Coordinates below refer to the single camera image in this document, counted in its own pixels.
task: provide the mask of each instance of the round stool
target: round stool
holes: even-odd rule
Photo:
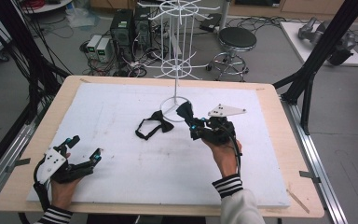
[[[250,31],[240,27],[227,27],[219,32],[220,44],[227,52],[219,53],[207,65],[208,71],[215,67],[220,71],[216,81],[220,81],[222,75],[240,75],[241,82],[244,82],[243,75],[249,72],[245,60],[237,55],[237,52],[245,52],[255,48],[257,39]]]

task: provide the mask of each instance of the white triangular object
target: white triangular object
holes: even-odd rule
[[[208,113],[208,116],[222,118],[231,115],[244,114],[245,112],[246,112],[245,109],[240,109],[229,105],[219,105],[215,109],[211,110]]]
[[[43,163],[42,174],[39,183],[44,184],[54,173],[65,163],[66,158],[58,151],[49,149],[46,152],[45,162]]]

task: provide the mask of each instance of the black metal frame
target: black metal frame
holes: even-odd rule
[[[279,89],[292,82],[289,90],[282,94],[282,100],[289,105],[296,105],[298,97],[304,92],[300,122],[306,134],[310,134],[308,124],[313,80],[324,61],[332,54],[338,41],[345,35],[357,17],[358,0],[344,1],[303,66],[291,76],[273,84],[275,89]]]

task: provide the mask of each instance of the white board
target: white board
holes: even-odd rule
[[[296,54],[304,63],[310,53],[313,51],[313,45],[310,43],[308,39],[300,39],[298,38],[298,29],[303,27],[305,23],[297,23],[297,22],[281,22],[281,27],[284,31],[286,37],[290,40],[291,45],[296,50]],[[313,25],[313,32],[317,29],[319,24]],[[356,50],[351,50],[353,55],[347,59],[342,66],[353,66],[358,67],[358,53]]]
[[[196,118],[207,117],[218,104],[245,108],[246,114],[228,117],[243,145],[243,185],[261,207],[290,205],[255,91],[179,87],[178,94],[191,101]],[[220,204],[212,182],[221,175],[212,152],[190,138],[184,122],[148,141],[135,135],[139,123],[171,96],[173,87],[79,87],[51,147],[79,135],[80,142],[69,150],[70,163],[85,161],[97,147],[103,148],[103,158],[94,174],[80,182],[75,202]],[[148,133],[157,123],[144,126],[142,133]],[[37,200],[31,189],[28,201]]]

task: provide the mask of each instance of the white shelf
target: white shelf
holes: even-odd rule
[[[45,4],[44,6],[42,6],[41,8],[38,9],[34,9],[34,10],[27,10],[24,9],[24,13],[26,14],[34,14],[34,13],[40,13],[40,12],[47,12],[47,11],[51,11],[54,9],[57,9],[59,7],[64,7],[66,5],[68,5],[70,2],[72,2],[72,0],[61,0],[61,2],[59,4]]]

